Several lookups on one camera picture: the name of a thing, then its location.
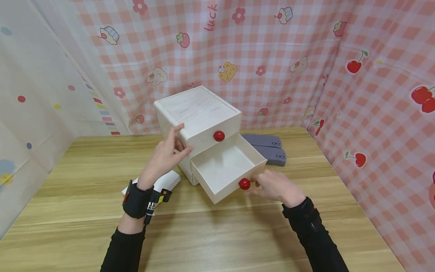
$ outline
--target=hand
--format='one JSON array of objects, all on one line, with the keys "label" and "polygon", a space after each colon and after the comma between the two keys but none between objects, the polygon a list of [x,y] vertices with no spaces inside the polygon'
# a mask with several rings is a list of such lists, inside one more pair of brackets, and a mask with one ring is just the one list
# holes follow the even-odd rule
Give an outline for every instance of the hand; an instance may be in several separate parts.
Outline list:
[{"label": "hand", "polygon": [[287,208],[293,208],[305,200],[305,195],[284,174],[265,170],[254,175],[252,181],[261,189],[251,189],[248,195],[259,195],[270,200],[281,201]]},{"label": "hand", "polygon": [[156,180],[171,171],[193,150],[193,146],[184,148],[180,139],[175,133],[184,128],[184,123],[171,127],[167,138],[161,141],[154,149],[151,158],[148,160],[137,181],[137,187],[146,190],[153,187]]}]

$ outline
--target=left hand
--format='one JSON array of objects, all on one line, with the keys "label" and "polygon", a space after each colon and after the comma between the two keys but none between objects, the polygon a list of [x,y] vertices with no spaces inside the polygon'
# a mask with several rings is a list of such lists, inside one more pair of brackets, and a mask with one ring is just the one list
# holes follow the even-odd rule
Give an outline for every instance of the left hand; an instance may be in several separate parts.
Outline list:
[{"label": "left hand", "polygon": [[146,190],[153,187],[156,180],[171,171],[192,152],[193,146],[184,148],[180,139],[175,136],[175,133],[182,128],[184,128],[184,123],[171,127],[166,139],[156,146],[137,181],[139,189]]}]

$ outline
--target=black wrist strap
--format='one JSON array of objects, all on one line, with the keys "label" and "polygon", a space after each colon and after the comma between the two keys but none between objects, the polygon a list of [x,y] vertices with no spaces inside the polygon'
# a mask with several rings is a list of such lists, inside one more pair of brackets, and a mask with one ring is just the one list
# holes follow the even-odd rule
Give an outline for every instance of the black wrist strap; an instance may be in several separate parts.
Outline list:
[{"label": "black wrist strap", "polygon": [[313,201],[306,197],[305,200],[296,207],[287,208],[284,204],[282,205],[282,214],[287,219],[311,219],[312,217],[317,217],[319,212],[315,208]]},{"label": "black wrist strap", "polygon": [[122,207],[124,212],[130,217],[139,219],[146,215],[148,203],[150,202],[151,195],[154,191],[154,186],[145,191],[137,188],[136,183],[130,180],[127,192],[125,193]]}]

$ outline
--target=fabric wall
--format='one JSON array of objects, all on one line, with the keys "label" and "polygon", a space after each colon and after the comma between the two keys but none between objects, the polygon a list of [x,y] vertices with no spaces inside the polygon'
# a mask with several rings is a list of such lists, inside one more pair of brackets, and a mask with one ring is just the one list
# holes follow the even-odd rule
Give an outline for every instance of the fabric wall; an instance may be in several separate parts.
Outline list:
[{"label": "fabric wall", "polygon": [[[32,3],[119,131],[158,133],[153,102],[198,85],[243,128],[303,126],[402,265],[435,267],[434,1]],[[70,119],[110,127],[94,106]]]},{"label": "fabric wall", "polygon": [[29,2],[0,3],[0,238],[76,137],[126,134],[81,74]]}]

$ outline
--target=black sleeve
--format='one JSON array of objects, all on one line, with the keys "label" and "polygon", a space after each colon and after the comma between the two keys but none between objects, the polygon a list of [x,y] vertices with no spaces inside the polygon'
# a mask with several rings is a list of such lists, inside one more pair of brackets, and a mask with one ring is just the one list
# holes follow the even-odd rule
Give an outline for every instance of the black sleeve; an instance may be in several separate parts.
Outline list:
[{"label": "black sleeve", "polygon": [[145,227],[136,234],[124,234],[116,229],[100,272],[137,272],[144,239]]},{"label": "black sleeve", "polygon": [[307,253],[313,272],[349,271],[310,198],[294,208],[284,205],[283,208],[284,216]]}]

